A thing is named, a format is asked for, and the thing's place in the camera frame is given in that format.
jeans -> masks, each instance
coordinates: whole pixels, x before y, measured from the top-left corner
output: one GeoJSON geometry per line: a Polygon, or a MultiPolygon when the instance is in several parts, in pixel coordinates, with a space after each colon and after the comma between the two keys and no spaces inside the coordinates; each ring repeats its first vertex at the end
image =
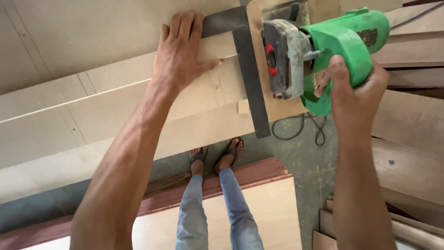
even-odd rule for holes
{"type": "MultiPolygon", "coordinates": [[[[258,226],[253,219],[233,171],[219,173],[222,192],[230,221],[231,249],[262,250],[258,226]]],[[[194,175],[188,184],[179,207],[176,250],[207,250],[208,225],[202,207],[202,177],[194,175]]]]}

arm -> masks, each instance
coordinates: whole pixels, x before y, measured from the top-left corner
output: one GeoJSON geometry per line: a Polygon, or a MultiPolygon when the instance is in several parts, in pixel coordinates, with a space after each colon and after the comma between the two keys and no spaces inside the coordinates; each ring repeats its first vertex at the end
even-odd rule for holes
{"type": "Polygon", "coordinates": [[[203,15],[177,13],[163,25],[155,75],[92,177],[71,228],[70,249],[130,249],[159,135],[181,90],[220,60],[199,65],[203,15]]]}
{"type": "Polygon", "coordinates": [[[367,81],[352,89],[341,56],[334,56],[331,78],[332,113],[338,134],[334,192],[334,229],[338,249],[394,250],[395,236],[373,165],[370,133],[389,74],[376,62],[367,81]]]}

black sandal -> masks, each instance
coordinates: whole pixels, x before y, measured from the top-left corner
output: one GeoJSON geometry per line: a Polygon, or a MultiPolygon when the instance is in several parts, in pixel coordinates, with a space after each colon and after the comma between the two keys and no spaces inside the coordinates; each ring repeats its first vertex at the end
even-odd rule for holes
{"type": "Polygon", "coordinates": [[[228,155],[228,154],[232,154],[232,155],[234,156],[233,163],[231,163],[230,167],[234,165],[234,163],[235,163],[236,160],[238,159],[238,147],[239,147],[239,143],[242,142],[243,146],[245,147],[244,140],[242,140],[242,138],[240,138],[240,137],[236,137],[236,138],[233,138],[233,139],[230,141],[230,145],[228,145],[228,148],[222,153],[222,155],[221,155],[221,156],[219,157],[219,159],[216,161],[216,163],[214,164],[213,168],[216,168],[216,165],[220,162],[220,160],[222,159],[222,157],[224,157],[224,156],[226,156],[226,155],[228,155]],[[233,148],[229,149],[231,143],[232,143],[233,140],[236,139],[236,138],[239,139],[239,141],[236,143],[236,145],[235,145],[233,148]]]}
{"type": "Polygon", "coordinates": [[[208,149],[206,149],[206,153],[203,152],[203,147],[201,147],[201,150],[197,153],[195,153],[193,156],[190,157],[190,169],[193,162],[196,160],[201,160],[205,163],[206,154],[208,153],[208,149]]]}

forearm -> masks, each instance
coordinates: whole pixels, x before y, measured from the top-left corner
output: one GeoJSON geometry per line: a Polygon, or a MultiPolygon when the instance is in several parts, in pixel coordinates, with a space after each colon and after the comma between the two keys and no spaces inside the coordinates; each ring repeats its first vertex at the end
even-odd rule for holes
{"type": "Polygon", "coordinates": [[[370,136],[339,137],[334,206],[339,249],[396,248],[373,165],[370,136]]]}
{"type": "Polygon", "coordinates": [[[124,234],[131,240],[128,234],[147,187],[159,135],[178,94],[164,86],[158,80],[148,83],[140,104],[103,157],[75,214],[74,238],[94,235],[97,242],[112,242],[108,239],[124,234]]]}

foot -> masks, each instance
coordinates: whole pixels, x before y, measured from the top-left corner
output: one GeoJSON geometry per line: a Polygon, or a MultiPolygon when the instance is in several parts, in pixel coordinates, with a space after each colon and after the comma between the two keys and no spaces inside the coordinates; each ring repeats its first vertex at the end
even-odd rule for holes
{"type": "MultiPolygon", "coordinates": [[[[228,147],[228,149],[234,148],[238,142],[239,142],[239,138],[234,138],[231,141],[231,144],[228,147]]],[[[238,157],[241,156],[243,150],[244,150],[244,143],[241,141],[241,142],[239,142],[239,146],[238,146],[238,157]]],[[[214,169],[219,174],[222,170],[229,168],[231,166],[231,164],[233,164],[233,161],[234,161],[234,155],[232,155],[232,154],[225,155],[220,159],[220,161],[218,163],[216,163],[216,166],[214,167],[214,169]]]]}
{"type": "MultiPolygon", "coordinates": [[[[197,152],[200,152],[201,150],[203,150],[203,152],[206,154],[207,150],[208,150],[208,146],[205,147],[201,147],[198,149],[193,149],[190,151],[190,157],[195,155],[197,152]]],[[[202,160],[195,160],[192,164],[191,164],[191,175],[195,175],[198,174],[200,176],[204,176],[205,174],[205,167],[203,164],[202,160]]]]}

